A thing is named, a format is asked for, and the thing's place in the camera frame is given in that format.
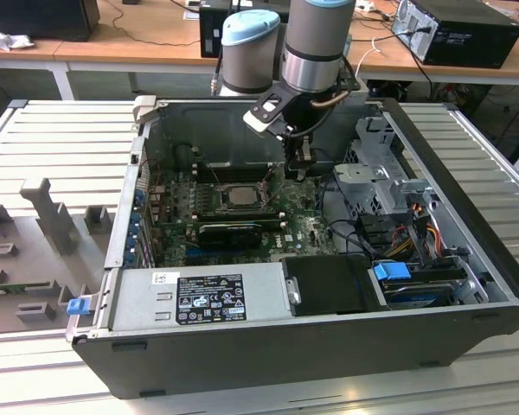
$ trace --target light blue robot joint cap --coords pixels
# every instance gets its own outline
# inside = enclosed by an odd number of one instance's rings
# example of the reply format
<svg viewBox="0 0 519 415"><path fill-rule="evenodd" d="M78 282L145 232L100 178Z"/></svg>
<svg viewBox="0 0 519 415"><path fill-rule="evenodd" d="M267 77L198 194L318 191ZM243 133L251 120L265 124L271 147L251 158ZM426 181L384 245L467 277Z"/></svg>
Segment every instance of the light blue robot joint cap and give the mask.
<svg viewBox="0 0 519 415"><path fill-rule="evenodd" d="M345 6L351 3L351 0L305 0L309 4L317 7L324 7L326 9L334 9L336 7Z"/></svg>
<svg viewBox="0 0 519 415"><path fill-rule="evenodd" d="M254 41L274 31L280 17L270 10L244 10L234 13L223 23L221 45L236 46Z"/></svg>

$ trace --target power supply label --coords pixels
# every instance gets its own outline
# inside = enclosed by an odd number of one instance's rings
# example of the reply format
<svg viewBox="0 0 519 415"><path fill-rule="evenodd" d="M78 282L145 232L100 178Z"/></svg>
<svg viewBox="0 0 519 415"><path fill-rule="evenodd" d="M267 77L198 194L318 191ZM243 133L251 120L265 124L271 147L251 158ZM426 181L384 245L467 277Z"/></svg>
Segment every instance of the power supply label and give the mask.
<svg viewBox="0 0 519 415"><path fill-rule="evenodd" d="M246 320L242 274L179 278L176 322L181 325Z"/></svg>

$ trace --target motherboard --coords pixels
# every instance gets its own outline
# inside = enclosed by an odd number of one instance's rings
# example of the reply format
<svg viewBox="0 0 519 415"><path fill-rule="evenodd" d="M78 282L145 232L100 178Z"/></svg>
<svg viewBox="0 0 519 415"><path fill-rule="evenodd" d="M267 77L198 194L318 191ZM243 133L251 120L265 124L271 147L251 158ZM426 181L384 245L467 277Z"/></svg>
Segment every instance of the motherboard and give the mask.
<svg viewBox="0 0 519 415"><path fill-rule="evenodd" d="M336 253L319 212L319 179L282 165L163 170L147 218L156 266L226 265Z"/></svg>

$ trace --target floor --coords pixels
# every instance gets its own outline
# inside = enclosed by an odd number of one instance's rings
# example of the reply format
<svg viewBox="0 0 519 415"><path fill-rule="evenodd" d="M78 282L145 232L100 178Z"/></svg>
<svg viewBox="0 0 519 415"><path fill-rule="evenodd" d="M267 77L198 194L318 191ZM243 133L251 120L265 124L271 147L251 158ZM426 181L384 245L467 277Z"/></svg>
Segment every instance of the floor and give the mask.
<svg viewBox="0 0 519 415"><path fill-rule="evenodd" d="M80 99L133 99L126 73L75 72L69 74ZM138 85L144 93L165 98L199 98L209 96L209 75L141 73ZM423 101L426 83L408 88L408 100ZM60 99L52 74L48 71L0 69L0 114L12 98ZM493 86L472 116L472 122L488 138L499 137L505 125L519 108L519 86ZM499 149L509 156L519 137L519 116Z"/></svg>

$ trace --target table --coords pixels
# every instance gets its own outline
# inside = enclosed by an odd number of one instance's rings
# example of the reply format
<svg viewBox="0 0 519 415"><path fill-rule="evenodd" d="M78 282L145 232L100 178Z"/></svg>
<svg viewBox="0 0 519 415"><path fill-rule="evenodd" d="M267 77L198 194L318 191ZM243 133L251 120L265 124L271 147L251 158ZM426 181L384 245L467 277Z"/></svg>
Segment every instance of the table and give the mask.
<svg viewBox="0 0 519 415"><path fill-rule="evenodd" d="M166 0L145 0L139 5L123 5L116 0L98 0L100 22L89 42L37 40L30 49L9 53L0 51L0 68L45 69L54 75L63 99L75 99L67 76L70 71L109 71L130 73L131 89L136 91L134 73L212 73L215 59L200 56L199 22L183 20L184 10ZM507 9L519 3L492 1ZM395 10L395 2L375 0L381 10ZM158 46L134 41L113 27L113 20L129 35L147 42L172 42L188 46ZM389 35L378 22L354 21L350 33L356 39ZM362 63L361 76L372 80L425 81L413 58L397 39L378 42L382 54L372 53ZM369 42L352 42L349 59L357 65ZM424 67L434 82L464 82L489 85L519 85L519 40L501 69L466 67Z"/></svg>

